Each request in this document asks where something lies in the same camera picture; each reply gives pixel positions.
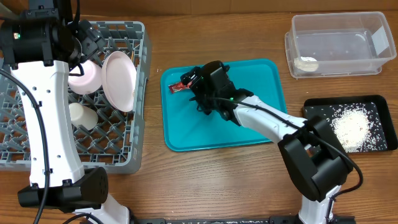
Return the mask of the small pink-white bowl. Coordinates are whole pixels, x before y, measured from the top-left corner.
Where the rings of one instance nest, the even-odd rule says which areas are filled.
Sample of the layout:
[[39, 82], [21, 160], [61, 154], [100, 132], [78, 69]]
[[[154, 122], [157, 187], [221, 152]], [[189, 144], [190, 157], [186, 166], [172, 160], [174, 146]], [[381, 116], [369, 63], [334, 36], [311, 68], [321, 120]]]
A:
[[79, 95], [93, 93], [98, 90], [102, 85], [101, 67], [91, 60], [87, 60], [81, 66], [83, 68], [84, 75], [69, 75], [68, 86], [73, 92]]

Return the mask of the red snack wrapper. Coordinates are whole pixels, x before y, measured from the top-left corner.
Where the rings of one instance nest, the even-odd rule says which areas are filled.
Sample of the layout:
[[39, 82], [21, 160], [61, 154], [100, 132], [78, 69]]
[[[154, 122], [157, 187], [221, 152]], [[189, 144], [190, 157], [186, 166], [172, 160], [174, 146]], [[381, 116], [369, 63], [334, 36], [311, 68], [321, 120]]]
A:
[[186, 85], [184, 85], [182, 82], [174, 83], [174, 84], [169, 85], [169, 90], [170, 90], [171, 94], [174, 94], [174, 93], [182, 91], [182, 90], [189, 90], [191, 84], [192, 84], [191, 82]]

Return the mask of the large white plate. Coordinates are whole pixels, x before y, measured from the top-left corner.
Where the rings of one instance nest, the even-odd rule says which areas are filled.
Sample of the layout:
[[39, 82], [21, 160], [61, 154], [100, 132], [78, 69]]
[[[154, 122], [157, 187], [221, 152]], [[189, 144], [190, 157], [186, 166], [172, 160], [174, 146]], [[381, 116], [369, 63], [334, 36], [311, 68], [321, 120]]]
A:
[[101, 79], [111, 105], [119, 111], [132, 111], [137, 70], [130, 57], [121, 51], [111, 53], [103, 62]]

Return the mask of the white cup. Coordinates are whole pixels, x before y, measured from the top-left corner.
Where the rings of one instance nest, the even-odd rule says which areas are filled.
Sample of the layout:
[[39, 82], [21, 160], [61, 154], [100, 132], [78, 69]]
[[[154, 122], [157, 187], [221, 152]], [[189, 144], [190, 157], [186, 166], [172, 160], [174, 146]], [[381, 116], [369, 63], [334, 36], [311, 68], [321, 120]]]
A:
[[83, 126], [87, 130], [93, 129], [98, 123], [98, 115], [92, 109], [79, 103], [69, 104], [72, 125]]

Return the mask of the white tissue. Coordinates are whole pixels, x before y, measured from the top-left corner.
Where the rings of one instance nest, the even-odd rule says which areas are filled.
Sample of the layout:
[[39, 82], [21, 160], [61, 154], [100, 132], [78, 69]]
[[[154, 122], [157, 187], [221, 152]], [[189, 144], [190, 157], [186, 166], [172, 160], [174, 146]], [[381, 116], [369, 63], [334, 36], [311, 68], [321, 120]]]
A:
[[313, 57], [297, 57], [294, 59], [294, 65], [304, 72], [315, 72], [319, 68], [318, 61]]

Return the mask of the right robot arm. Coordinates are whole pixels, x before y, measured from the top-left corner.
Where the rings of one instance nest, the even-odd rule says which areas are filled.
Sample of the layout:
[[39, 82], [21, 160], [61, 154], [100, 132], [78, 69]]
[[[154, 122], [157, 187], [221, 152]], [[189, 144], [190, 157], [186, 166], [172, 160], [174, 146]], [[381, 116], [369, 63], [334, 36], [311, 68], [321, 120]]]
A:
[[237, 89], [220, 61], [194, 67], [180, 79], [193, 92], [198, 111], [217, 111], [226, 121], [255, 130], [279, 147], [290, 179], [302, 194], [296, 215], [271, 216], [269, 223], [354, 223], [354, 217], [333, 214], [342, 185], [354, 169], [327, 121], [310, 120], [283, 113], [253, 92]]

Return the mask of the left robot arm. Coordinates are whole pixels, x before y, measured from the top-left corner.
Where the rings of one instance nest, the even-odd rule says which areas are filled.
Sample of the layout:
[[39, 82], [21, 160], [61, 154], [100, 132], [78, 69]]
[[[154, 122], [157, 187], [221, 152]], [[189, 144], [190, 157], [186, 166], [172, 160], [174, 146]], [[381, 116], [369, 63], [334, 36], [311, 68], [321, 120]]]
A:
[[103, 45], [70, 1], [30, 1], [17, 19], [2, 19], [1, 52], [9, 70], [1, 74], [21, 95], [32, 157], [30, 184], [18, 192], [22, 207], [57, 209], [70, 220], [134, 221], [109, 194], [106, 170], [83, 166], [72, 130], [68, 77]]

